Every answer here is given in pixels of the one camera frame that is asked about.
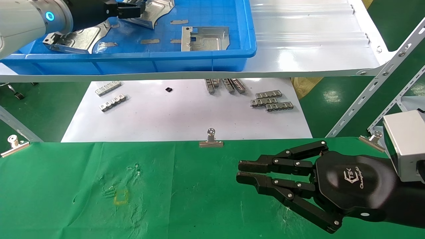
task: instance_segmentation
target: green cloth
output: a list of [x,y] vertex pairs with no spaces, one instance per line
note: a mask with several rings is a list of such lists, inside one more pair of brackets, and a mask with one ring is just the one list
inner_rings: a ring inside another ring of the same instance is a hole
[[[422,229],[353,218],[330,235],[236,182],[239,160],[316,140],[226,141],[223,148],[199,148],[198,142],[33,143],[0,159],[0,238],[423,237]],[[326,141],[342,154],[385,156],[356,138]]]

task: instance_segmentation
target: white table surface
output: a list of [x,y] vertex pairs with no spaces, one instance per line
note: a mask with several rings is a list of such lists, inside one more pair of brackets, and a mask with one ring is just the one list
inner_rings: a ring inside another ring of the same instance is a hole
[[[62,142],[147,142],[206,140],[208,128],[217,140],[311,138],[303,111],[289,78],[240,79],[244,95],[229,94],[223,83],[210,95],[205,80],[124,81],[99,97],[95,90],[109,82],[92,82]],[[281,90],[280,102],[293,110],[266,112],[251,108],[255,93]],[[99,105],[119,94],[128,100],[102,112]]]

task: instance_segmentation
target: shelf bracket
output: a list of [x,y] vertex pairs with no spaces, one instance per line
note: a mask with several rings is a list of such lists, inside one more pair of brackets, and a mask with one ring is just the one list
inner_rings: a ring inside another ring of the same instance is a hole
[[371,98],[371,96],[381,87],[381,85],[391,76],[397,67],[406,59],[406,57],[415,49],[416,46],[425,37],[425,17],[413,32],[407,37],[404,43],[399,47],[397,53],[388,63],[382,68],[381,72],[373,78],[366,86],[363,92],[343,114],[340,120],[326,135],[327,138],[337,136],[345,125],[356,115],[362,106]]

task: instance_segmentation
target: yellow tape mark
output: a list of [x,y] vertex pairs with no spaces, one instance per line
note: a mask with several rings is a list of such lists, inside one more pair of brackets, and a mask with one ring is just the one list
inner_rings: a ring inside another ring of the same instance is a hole
[[[118,201],[118,195],[120,195],[122,193],[124,194],[124,200]],[[115,197],[113,198],[113,203],[117,206],[127,204],[128,203],[128,189],[117,191],[116,194],[115,194]]]

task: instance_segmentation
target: logo on robotic hand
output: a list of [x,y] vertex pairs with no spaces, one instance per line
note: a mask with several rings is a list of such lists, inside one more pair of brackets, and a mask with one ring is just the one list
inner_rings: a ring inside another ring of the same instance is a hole
[[351,168],[346,168],[347,171],[344,171],[344,178],[345,180],[349,181],[350,183],[355,183],[359,181],[359,175],[357,172],[351,171]]
[[351,168],[346,168],[346,171],[344,171],[344,178],[350,183],[355,183],[360,180],[360,188],[363,189],[364,185],[362,171],[360,171],[359,167],[356,167],[356,171],[351,171]]

